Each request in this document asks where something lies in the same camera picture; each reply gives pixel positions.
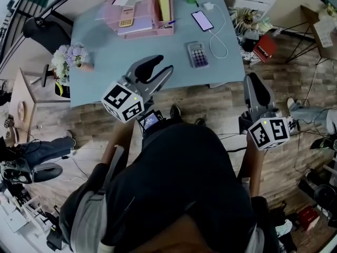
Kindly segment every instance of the backpack strap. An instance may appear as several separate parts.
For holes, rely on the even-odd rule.
[[[108,171],[107,175],[105,176],[104,184],[103,184],[102,188],[98,191],[98,194],[104,194],[105,193],[105,190],[106,190],[107,186],[111,182],[111,178],[112,178],[112,175],[114,174],[116,166],[117,166],[118,162],[120,161],[120,159],[121,159],[121,157],[124,153],[124,148],[122,146],[115,145],[115,147],[116,147],[116,151],[115,151],[114,157],[112,158],[109,171]]]

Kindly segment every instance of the office chair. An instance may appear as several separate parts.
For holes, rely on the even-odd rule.
[[[61,45],[71,44],[70,37],[57,22],[48,22],[42,18],[30,18],[24,24],[22,32],[25,38],[40,43],[51,54],[54,54]],[[41,77],[41,85],[45,87],[47,76],[53,75],[48,71],[48,66],[44,67],[42,74],[26,73],[26,75]]]

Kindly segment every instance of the small screen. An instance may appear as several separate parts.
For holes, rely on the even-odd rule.
[[[205,14],[202,11],[198,11],[192,14],[195,20],[198,22],[199,26],[203,31],[209,30],[213,28],[213,25],[207,19]]]
[[[144,120],[142,121],[142,124],[144,126],[144,130],[147,130],[149,127],[153,126],[158,121],[159,120],[156,117],[156,115],[154,113],[151,113],[149,116],[144,118]]]

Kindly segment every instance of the red book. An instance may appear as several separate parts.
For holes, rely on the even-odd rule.
[[[255,45],[253,52],[263,61],[266,62],[276,51],[277,45],[268,37],[263,35],[259,42]]]

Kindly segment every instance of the sneaker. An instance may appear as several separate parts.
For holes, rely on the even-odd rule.
[[[74,146],[73,146],[73,148],[71,149],[71,150],[74,150],[75,149],[75,146],[76,146],[76,140],[73,138],[73,135],[72,135],[72,133],[69,131],[69,130],[67,130],[67,132],[66,132],[66,135],[65,135],[66,137],[70,137],[70,138],[72,138],[73,139],[73,141],[74,141]]]
[[[293,98],[288,98],[286,105],[288,106],[288,109],[290,111],[290,108],[293,104],[296,104],[295,101],[293,100]]]
[[[195,124],[202,125],[202,126],[205,127],[206,126],[206,121],[203,118],[198,118],[198,119],[195,120]]]
[[[176,104],[173,104],[170,109],[171,119],[181,119],[181,110]]]

